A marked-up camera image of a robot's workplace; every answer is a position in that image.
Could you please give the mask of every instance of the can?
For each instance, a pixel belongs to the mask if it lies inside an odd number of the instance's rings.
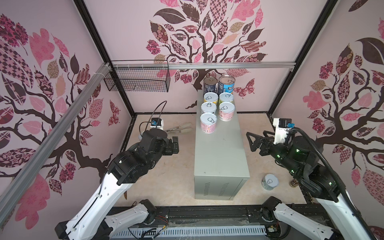
[[[232,93],[235,85],[235,78],[229,75],[222,75],[218,78],[217,94]]]
[[[235,113],[235,105],[230,102],[223,102],[218,106],[218,117],[223,121],[230,121]]]
[[[213,133],[216,129],[217,117],[213,113],[203,113],[200,116],[200,127],[205,133]]]
[[[211,76],[205,77],[203,79],[204,83],[204,94],[205,93],[215,93],[217,88],[217,79]]]
[[[216,108],[217,108],[216,104],[214,104],[212,102],[205,102],[205,103],[201,104],[201,114],[203,114],[203,113],[215,114]]]
[[[223,102],[233,103],[233,95],[231,93],[220,93],[218,97],[218,104]]]
[[[204,94],[204,102],[211,102],[217,104],[217,101],[218,95],[216,93],[209,92]]]
[[[275,175],[273,175],[271,173],[268,173],[262,179],[262,186],[266,190],[270,191],[270,190],[274,189],[275,187],[277,187],[277,185],[279,185],[279,180],[277,179],[277,177]]]

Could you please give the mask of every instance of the beige floor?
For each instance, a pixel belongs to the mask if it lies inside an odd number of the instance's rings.
[[[139,141],[139,124],[148,121],[148,118],[149,115],[137,116],[128,147]],[[288,204],[305,203],[300,188],[288,185],[292,177],[286,169],[277,166],[271,156],[262,157],[258,154],[259,150],[251,152],[249,148],[246,132],[262,135],[264,130],[273,131],[266,114],[238,115],[251,178],[233,201],[194,198],[195,114],[167,114],[161,118],[164,120],[164,130],[184,122],[191,122],[193,130],[178,134],[180,152],[172,156],[163,156],[154,169],[128,190],[127,199],[122,196],[115,206],[130,206],[134,201],[139,202],[142,199],[149,199],[155,206],[262,204],[271,195]],[[265,190],[260,184],[267,173],[273,173],[279,179],[279,186],[272,191]]]

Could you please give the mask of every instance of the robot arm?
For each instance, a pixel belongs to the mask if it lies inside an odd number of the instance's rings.
[[[163,130],[151,128],[143,133],[140,143],[119,153],[108,166],[100,186],[80,212],[55,227],[59,239],[109,240],[115,233],[134,224],[151,223],[156,208],[148,200],[121,213],[107,214],[119,197],[139,177],[154,168],[163,155],[179,152],[178,138],[172,139],[168,139]]]
[[[321,154],[322,147],[317,146],[303,130],[294,127],[291,119],[275,118],[273,125],[276,127],[276,132],[264,131],[264,137],[247,132],[251,151],[260,148],[261,156],[271,155],[276,164],[286,168],[324,207],[344,239],[376,239],[360,212],[351,203],[345,185]],[[262,212],[266,220],[278,219],[313,240],[338,238],[337,230],[312,221],[277,198],[270,197],[263,204]]]

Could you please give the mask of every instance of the black wire mesh basket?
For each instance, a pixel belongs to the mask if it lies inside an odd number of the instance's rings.
[[[118,91],[120,81],[125,91],[168,92],[170,75],[166,60],[112,61],[114,71],[104,78],[109,91]]]

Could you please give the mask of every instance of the wallpaper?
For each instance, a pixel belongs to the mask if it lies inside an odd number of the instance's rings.
[[[378,226],[372,229],[380,239],[384,237],[384,21],[376,9],[383,7],[374,0],[340,3],[274,114],[292,118],[324,146],[353,203],[369,225]]]
[[[46,11],[50,8],[59,8],[60,13],[52,18]],[[75,5],[45,0],[2,6],[0,54],[3,193],[102,60]],[[104,82],[99,84],[1,226],[1,238],[56,239],[54,227],[72,218],[92,195],[119,152],[129,121],[119,94],[109,92]]]
[[[169,64],[294,61],[325,1],[278,2],[86,1],[113,60],[167,60]],[[108,18],[115,19],[114,24],[107,24]],[[194,112],[203,78],[229,74],[236,78],[238,111],[267,111],[287,72],[288,69],[171,70],[168,93],[129,91],[127,95],[136,112],[151,112],[163,100],[168,101],[165,111]],[[157,77],[164,74],[166,71],[160,70]]]

